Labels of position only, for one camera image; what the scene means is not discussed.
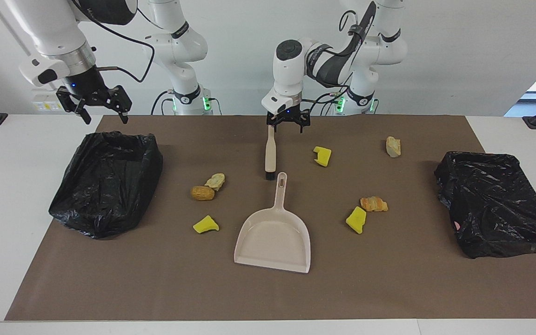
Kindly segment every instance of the brown table surface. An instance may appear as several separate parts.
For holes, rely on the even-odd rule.
[[[285,208],[311,236],[308,274],[233,262],[245,218],[274,201],[264,179],[264,117],[104,117],[98,131],[155,134],[164,170],[140,225],[113,239],[83,237],[53,221],[6,320],[314,320],[536,318],[536,255],[465,257],[433,171],[447,151],[482,147],[461,116],[321,117],[299,134],[277,130],[277,165],[289,175]],[[384,140],[402,140],[391,159]],[[314,146],[332,149],[315,164]],[[213,201],[189,189],[223,172]],[[360,197],[357,235],[345,218]],[[219,232],[192,225],[210,214]]]

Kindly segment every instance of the white table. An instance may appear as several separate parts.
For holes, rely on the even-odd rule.
[[[51,222],[49,203],[86,126],[66,115],[10,115],[0,127],[0,334],[536,334],[536,320],[334,320],[285,322],[3,322]],[[536,131],[521,119],[468,117],[489,153],[520,161],[536,190]]]

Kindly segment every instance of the dustpan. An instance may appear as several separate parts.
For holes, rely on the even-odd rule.
[[[234,247],[235,263],[294,272],[309,272],[311,262],[307,227],[285,210],[287,174],[276,180],[274,207],[259,210],[245,220]]]

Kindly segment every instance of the dustpan handle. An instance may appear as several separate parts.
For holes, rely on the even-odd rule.
[[[285,191],[287,190],[287,174],[281,172],[276,179],[276,195],[274,197],[274,208],[285,208]]]

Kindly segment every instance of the black plastic bag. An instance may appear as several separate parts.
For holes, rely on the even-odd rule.
[[[518,159],[448,152],[435,175],[439,199],[468,257],[536,253],[536,192]]]
[[[133,229],[154,195],[162,155],[154,135],[87,135],[63,176],[49,214],[92,238]]]

